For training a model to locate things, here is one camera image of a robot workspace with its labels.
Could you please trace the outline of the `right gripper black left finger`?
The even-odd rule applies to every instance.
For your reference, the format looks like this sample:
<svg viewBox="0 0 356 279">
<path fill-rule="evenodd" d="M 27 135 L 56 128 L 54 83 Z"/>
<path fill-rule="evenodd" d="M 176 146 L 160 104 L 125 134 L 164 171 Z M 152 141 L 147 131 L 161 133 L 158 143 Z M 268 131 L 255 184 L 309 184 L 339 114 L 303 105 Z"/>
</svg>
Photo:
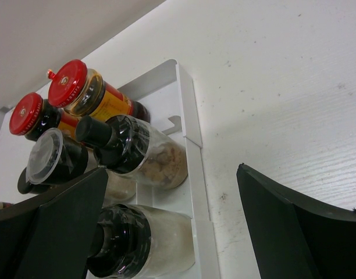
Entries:
<svg viewBox="0 0 356 279">
<path fill-rule="evenodd" d="M 84 278 L 108 175 L 98 168 L 0 210 L 0 278 Z"/>
</svg>

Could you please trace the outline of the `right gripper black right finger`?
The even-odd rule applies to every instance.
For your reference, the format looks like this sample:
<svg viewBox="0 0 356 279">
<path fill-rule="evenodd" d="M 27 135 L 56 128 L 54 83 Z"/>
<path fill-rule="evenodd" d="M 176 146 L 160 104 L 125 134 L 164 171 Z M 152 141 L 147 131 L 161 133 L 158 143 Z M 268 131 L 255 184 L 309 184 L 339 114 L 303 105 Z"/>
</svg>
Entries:
<svg viewBox="0 0 356 279">
<path fill-rule="evenodd" d="M 356 278 L 356 209 L 311 198 L 244 163 L 237 183 L 261 278 Z"/>
</svg>

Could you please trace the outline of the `clear-lid salt grinder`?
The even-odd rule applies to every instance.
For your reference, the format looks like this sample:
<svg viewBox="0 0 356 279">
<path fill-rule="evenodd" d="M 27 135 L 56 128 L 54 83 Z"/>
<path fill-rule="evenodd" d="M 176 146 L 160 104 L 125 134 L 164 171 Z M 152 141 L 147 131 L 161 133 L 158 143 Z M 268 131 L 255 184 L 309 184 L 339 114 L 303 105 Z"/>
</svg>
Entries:
<svg viewBox="0 0 356 279">
<path fill-rule="evenodd" d="M 50 128 L 33 146 L 27 166 L 18 179 L 17 189 L 21 194 L 38 195 L 97 167 L 92 150 L 64 135 L 61 130 Z"/>
</svg>

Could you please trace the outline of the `black-top white salt grinder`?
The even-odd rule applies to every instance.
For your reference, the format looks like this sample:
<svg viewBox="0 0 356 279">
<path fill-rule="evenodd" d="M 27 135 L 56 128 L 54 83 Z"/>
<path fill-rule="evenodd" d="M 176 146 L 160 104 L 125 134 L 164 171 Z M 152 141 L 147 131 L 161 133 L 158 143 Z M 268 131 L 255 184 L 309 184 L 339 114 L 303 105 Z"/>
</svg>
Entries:
<svg viewBox="0 0 356 279">
<path fill-rule="evenodd" d="M 191 219 L 141 205 L 100 212 L 87 268 L 98 278 L 160 277 L 195 263 Z"/>
</svg>

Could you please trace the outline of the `black-top brown spice grinder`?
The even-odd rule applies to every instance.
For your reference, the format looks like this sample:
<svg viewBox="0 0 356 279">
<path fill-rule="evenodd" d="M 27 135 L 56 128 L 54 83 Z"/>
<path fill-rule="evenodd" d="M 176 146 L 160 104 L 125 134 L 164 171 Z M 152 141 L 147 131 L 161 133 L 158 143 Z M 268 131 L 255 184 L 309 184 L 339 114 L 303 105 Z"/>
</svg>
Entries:
<svg viewBox="0 0 356 279">
<path fill-rule="evenodd" d="M 135 117 L 117 115 L 101 122 L 84 116 L 75 136 L 92 148 L 99 166 L 142 185 L 174 189 L 188 176 L 185 148 Z"/>
</svg>

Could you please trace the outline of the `red-lid sauce jar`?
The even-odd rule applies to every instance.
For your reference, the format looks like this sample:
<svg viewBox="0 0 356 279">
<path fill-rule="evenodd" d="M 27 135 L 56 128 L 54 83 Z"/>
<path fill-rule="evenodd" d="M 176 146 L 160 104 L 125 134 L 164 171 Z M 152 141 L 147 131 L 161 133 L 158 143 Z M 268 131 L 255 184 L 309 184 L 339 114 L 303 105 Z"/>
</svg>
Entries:
<svg viewBox="0 0 356 279">
<path fill-rule="evenodd" d="M 129 115 L 150 122 L 147 108 L 108 84 L 101 74 L 74 59 L 57 73 L 47 72 L 51 85 L 48 101 L 74 117 L 91 116 L 105 122 L 117 115 Z"/>
<path fill-rule="evenodd" d="M 14 108 L 9 131 L 13 135 L 24 136 L 36 141 L 50 128 L 57 128 L 65 135 L 75 139 L 78 118 L 56 108 L 36 92 L 25 95 Z"/>
</svg>

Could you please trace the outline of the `white divided organizer tray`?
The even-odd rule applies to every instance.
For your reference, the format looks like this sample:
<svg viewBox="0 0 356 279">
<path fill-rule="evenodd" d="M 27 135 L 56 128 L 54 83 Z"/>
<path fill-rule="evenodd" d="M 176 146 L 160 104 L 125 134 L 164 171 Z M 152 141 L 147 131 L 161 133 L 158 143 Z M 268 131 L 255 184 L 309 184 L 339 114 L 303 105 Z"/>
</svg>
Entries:
<svg viewBox="0 0 356 279">
<path fill-rule="evenodd" d="M 193 81 L 167 60 L 121 92 L 143 121 L 112 107 L 76 62 L 51 74 L 103 94 L 71 128 L 50 126 L 30 148 L 0 155 L 0 188 L 13 174 L 28 199 L 0 208 L 0 278 L 218 278 Z"/>
</svg>

